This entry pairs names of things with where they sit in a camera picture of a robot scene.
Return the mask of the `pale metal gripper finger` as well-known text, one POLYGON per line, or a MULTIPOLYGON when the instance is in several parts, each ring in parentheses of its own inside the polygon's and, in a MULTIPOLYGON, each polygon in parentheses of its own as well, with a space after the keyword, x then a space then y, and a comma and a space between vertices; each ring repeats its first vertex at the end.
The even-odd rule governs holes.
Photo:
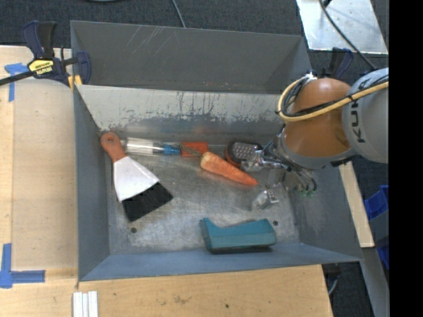
POLYGON ((241 169, 245 172, 259 172, 265 168, 281 169, 282 163, 279 159, 266 156, 264 153, 253 153, 241 162, 241 169))
POLYGON ((280 202, 274 190, 264 190, 252 201, 252 210, 265 210, 280 202))

